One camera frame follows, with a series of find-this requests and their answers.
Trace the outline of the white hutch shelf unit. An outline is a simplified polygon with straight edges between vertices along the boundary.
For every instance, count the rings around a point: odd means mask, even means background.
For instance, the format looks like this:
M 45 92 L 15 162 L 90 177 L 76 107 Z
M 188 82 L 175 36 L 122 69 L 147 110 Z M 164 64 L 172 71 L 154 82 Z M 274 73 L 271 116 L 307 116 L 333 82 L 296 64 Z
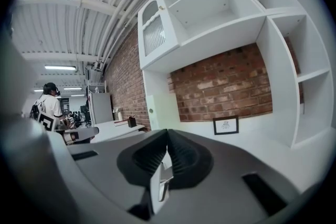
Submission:
M 329 57 L 297 0 L 149 0 L 138 13 L 146 97 L 171 93 L 166 76 L 200 60 L 255 43 L 266 65 L 272 114 L 258 128 L 292 148 L 331 128 Z

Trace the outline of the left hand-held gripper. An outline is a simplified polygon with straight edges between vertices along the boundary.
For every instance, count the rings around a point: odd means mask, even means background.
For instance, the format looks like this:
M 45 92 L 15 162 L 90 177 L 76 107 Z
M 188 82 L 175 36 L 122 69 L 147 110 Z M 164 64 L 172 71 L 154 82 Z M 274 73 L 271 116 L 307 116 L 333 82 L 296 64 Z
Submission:
M 60 134 L 66 145 L 76 142 L 90 142 L 92 138 L 99 134 L 98 127 L 87 127 L 70 129 L 69 121 L 49 116 L 44 112 L 40 112 L 37 121 L 45 128 L 46 131 L 56 132 Z

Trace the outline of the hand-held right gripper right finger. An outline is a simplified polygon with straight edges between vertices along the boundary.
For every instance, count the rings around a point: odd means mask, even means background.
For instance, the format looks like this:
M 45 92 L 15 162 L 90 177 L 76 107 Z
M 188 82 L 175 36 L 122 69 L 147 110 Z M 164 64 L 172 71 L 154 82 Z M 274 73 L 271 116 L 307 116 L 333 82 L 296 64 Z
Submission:
M 255 224 L 268 217 L 243 176 L 257 174 L 283 202 L 291 203 L 298 189 L 284 175 L 249 152 L 192 133 L 176 131 L 207 148 L 213 168 L 193 188 L 172 190 L 157 213 L 157 224 Z

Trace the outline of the black picture frame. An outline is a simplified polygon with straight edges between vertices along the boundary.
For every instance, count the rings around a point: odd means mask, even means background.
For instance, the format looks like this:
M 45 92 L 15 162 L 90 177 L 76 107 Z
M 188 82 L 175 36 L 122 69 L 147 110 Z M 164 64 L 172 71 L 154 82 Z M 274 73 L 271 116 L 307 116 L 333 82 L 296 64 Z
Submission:
M 213 118 L 214 135 L 227 135 L 239 133 L 239 117 L 227 116 Z

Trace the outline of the large metal binder clip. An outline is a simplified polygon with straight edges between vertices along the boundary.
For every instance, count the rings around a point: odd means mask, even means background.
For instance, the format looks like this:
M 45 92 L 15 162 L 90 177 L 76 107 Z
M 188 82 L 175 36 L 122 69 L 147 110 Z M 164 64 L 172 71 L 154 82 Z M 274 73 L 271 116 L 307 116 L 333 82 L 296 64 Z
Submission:
M 171 157 L 166 151 L 150 180 L 152 210 L 156 215 L 169 198 L 169 183 L 174 178 Z

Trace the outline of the plain white desk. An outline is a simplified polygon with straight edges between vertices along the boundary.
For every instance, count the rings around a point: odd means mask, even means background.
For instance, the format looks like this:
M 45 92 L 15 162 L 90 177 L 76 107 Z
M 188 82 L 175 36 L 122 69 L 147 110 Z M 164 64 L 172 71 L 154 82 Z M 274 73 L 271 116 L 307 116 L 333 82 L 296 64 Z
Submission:
M 144 133 L 144 125 L 137 125 L 129 127 L 127 121 L 122 125 L 115 125 L 116 121 L 109 121 L 96 124 L 95 127 L 99 129 L 99 133 L 94 136 L 90 143 L 99 143 L 110 140 L 117 140 L 127 138 Z

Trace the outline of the white desk with drawers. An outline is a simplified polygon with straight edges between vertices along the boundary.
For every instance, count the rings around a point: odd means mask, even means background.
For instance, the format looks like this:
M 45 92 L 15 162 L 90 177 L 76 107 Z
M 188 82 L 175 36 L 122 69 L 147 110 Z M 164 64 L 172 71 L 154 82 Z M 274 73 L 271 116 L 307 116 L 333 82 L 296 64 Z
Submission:
M 264 118 L 244 118 L 238 134 L 215 135 L 212 122 L 182 122 L 179 130 L 231 144 L 272 167 L 303 192 L 323 181 L 336 152 L 336 129 L 329 128 L 290 148 L 270 137 L 271 129 L 258 128 Z

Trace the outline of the grey metal cabinet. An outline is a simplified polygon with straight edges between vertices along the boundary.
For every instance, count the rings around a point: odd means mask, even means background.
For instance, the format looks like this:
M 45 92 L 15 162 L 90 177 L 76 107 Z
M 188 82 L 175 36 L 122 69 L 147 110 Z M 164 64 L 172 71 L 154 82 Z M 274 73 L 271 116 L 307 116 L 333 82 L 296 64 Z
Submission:
M 90 82 L 87 84 L 88 104 L 92 126 L 113 120 L 110 94 L 106 82 Z

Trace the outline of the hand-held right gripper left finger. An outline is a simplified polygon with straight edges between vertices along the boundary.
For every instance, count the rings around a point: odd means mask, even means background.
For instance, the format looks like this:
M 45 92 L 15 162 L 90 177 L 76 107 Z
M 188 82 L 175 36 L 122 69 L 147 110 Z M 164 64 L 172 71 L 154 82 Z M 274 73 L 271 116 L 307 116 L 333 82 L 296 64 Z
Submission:
M 52 136 L 52 153 L 66 190 L 65 224 L 157 224 L 150 169 L 165 153 L 166 131 L 66 146 Z

